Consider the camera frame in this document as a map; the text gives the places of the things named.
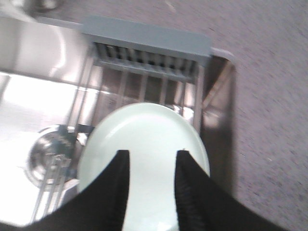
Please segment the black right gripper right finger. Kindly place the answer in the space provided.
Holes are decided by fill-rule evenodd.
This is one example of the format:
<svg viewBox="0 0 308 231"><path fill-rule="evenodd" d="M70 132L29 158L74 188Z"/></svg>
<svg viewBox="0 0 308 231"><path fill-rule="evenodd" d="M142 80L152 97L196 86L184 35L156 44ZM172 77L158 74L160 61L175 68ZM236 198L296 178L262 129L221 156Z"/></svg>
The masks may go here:
<svg viewBox="0 0 308 231"><path fill-rule="evenodd" d="M175 200L181 231L282 231L222 190L188 151L175 166Z"/></svg>

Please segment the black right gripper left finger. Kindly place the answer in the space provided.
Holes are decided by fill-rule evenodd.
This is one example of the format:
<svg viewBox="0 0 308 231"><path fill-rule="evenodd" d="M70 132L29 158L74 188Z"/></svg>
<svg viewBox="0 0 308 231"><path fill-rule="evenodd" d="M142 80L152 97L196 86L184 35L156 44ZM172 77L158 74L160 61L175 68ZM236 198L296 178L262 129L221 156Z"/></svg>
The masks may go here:
<svg viewBox="0 0 308 231"><path fill-rule="evenodd" d="M26 231L120 231L129 193L128 150L119 150L107 167L75 198L26 226Z"/></svg>

